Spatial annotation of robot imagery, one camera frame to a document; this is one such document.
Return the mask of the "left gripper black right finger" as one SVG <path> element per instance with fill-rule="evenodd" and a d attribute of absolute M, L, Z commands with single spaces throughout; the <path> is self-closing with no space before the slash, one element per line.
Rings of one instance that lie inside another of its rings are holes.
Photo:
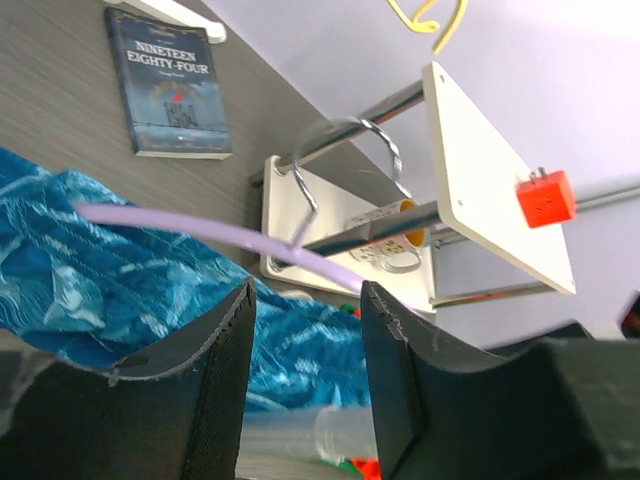
<path fill-rule="evenodd" d="M 493 354 L 374 282 L 361 326 L 385 479 L 635 479 L 639 342 L 576 323 Z"/>

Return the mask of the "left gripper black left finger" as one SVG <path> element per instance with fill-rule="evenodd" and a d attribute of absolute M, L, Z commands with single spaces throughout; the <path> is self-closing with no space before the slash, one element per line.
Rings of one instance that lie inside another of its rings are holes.
<path fill-rule="evenodd" d="M 10 340 L 5 479 L 231 479 L 256 320 L 246 279 L 215 308 L 105 369 Z"/>

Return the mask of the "orange shorts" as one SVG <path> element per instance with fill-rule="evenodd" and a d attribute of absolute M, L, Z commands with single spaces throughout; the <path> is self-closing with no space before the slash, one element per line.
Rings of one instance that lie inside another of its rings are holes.
<path fill-rule="evenodd" d="M 379 461 L 377 459 L 353 459 L 362 472 L 362 478 L 364 480 L 381 480 L 381 471 Z"/>

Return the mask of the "yellow clothes hanger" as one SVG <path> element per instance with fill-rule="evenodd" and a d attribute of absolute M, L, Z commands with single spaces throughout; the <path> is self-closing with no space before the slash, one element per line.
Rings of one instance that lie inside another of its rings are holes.
<path fill-rule="evenodd" d="M 407 15 L 395 0 L 387 0 L 386 3 L 409 31 L 416 34 L 439 34 L 431 49 L 432 54 L 438 56 L 459 28 L 469 1 L 455 1 L 455 8 L 445 26 L 442 26 L 435 19 L 427 18 L 432 8 L 436 5 L 436 0 L 425 1 L 412 15 Z"/>

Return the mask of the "blue patterned shorts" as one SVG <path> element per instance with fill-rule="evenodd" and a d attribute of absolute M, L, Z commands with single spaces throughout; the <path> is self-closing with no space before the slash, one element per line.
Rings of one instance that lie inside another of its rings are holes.
<path fill-rule="evenodd" d="M 1 325 L 82 367 L 107 367 L 216 307 L 247 272 L 184 233 L 94 225 L 77 203 L 123 199 L 77 171 L 1 153 Z M 256 286 L 247 407 L 371 402 L 359 320 Z"/>

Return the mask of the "purple clothes hanger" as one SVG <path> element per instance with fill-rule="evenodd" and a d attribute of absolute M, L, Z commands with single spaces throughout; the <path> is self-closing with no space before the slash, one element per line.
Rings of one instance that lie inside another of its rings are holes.
<path fill-rule="evenodd" d="M 252 251 L 260 256 L 262 273 L 271 278 L 319 290 L 357 296 L 366 280 L 385 286 L 406 306 L 431 314 L 435 292 L 428 229 L 438 222 L 436 207 L 421 205 L 365 224 L 344 229 L 344 223 L 373 208 L 361 198 L 302 171 L 304 147 L 329 128 L 361 127 L 385 144 L 391 160 L 391 179 L 402 195 L 402 161 L 396 144 L 369 120 L 323 120 L 298 138 L 292 163 L 282 166 L 272 157 L 265 164 L 262 229 L 244 227 L 189 215 L 107 204 L 76 204 L 74 210 L 98 224 L 151 228 L 189 233 Z M 374 241 L 419 229 L 427 230 L 421 267 L 404 274 L 389 273 L 375 264 L 356 260 L 350 251 Z"/>

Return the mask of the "red cube power socket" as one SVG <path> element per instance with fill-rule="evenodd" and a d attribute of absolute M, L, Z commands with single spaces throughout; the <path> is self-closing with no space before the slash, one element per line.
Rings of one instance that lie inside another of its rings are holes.
<path fill-rule="evenodd" d="M 517 186 L 516 196 L 532 229 L 565 223 L 577 216 L 574 191 L 564 170 L 531 173 Z"/>

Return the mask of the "white patterned mug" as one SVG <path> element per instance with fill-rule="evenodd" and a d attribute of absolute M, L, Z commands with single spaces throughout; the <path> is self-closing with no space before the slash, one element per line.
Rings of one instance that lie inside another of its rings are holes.
<path fill-rule="evenodd" d="M 360 226 L 368 221 L 390 216 L 394 213 L 411 210 L 417 204 L 413 200 L 399 200 L 387 206 L 378 207 L 347 220 L 344 229 Z M 408 233 L 374 241 L 363 247 L 357 247 L 350 254 L 360 262 L 375 264 L 389 273 L 404 274 L 421 267 L 422 252 L 427 243 L 427 230 L 419 229 Z"/>

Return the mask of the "green plastic tray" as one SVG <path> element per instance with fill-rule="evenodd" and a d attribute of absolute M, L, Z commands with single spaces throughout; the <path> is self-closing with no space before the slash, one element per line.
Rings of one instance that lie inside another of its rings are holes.
<path fill-rule="evenodd" d="M 356 317 L 358 319 L 361 318 L 360 310 L 357 307 L 353 306 L 353 305 L 343 304 L 343 305 L 340 306 L 340 310 L 342 312 L 350 314 L 350 315 L 352 315 L 352 316 L 354 316 L 354 317 Z M 338 464 L 338 467 L 342 468 L 344 470 L 347 470 L 349 472 L 353 472 L 353 473 L 355 473 L 357 475 L 362 475 L 362 472 L 358 469 L 358 467 L 357 467 L 357 465 L 356 465 L 356 463 L 355 463 L 355 461 L 353 459 L 346 459 L 346 460 L 341 461 Z"/>

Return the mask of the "clear plastic cup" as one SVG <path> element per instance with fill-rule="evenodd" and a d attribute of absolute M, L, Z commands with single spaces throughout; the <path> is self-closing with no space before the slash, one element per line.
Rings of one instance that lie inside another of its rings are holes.
<path fill-rule="evenodd" d="M 240 451 L 298 460 L 372 460 L 378 457 L 369 407 L 326 407 L 244 415 Z"/>

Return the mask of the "white two-tier shelf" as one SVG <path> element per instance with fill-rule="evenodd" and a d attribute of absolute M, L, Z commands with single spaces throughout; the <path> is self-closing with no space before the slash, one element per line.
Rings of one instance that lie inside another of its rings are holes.
<path fill-rule="evenodd" d="M 574 294 L 576 287 L 563 223 L 530 228 L 516 196 L 517 186 L 539 171 L 533 171 L 521 159 L 441 65 L 427 65 L 420 81 L 374 105 L 360 119 L 381 128 L 386 120 L 418 103 L 424 103 L 428 111 L 436 184 L 436 198 L 426 204 L 436 207 L 439 217 L 428 229 L 431 262 L 436 244 L 458 235 L 531 276 L 527 284 L 449 297 L 438 296 L 435 287 L 430 298 L 433 313 L 448 306 L 553 290 Z M 303 173 L 313 174 L 305 170 L 307 163 L 365 131 L 361 127 L 341 126 L 321 134 L 303 149 Z M 280 165 L 289 166 L 292 155 L 293 152 L 268 159 L 276 157 Z M 261 188 L 262 203 L 265 164 L 250 179 Z M 355 180 L 333 184 L 320 178 L 357 196 Z"/>

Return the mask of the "dark blue book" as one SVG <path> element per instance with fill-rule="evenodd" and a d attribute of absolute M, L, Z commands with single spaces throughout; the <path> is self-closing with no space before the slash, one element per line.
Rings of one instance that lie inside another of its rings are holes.
<path fill-rule="evenodd" d="M 206 30 L 104 10 L 133 153 L 221 160 L 230 130 Z"/>

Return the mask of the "grey clothes rack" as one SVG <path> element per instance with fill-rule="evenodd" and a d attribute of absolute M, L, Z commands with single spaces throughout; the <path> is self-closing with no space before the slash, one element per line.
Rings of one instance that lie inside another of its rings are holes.
<path fill-rule="evenodd" d="M 206 31 L 210 44 L 221 44 L 227 40 L 226 27 L 209 20 L 174 0 L 104 0 L 111 5 L 128 5 L 158 20 Z"/>

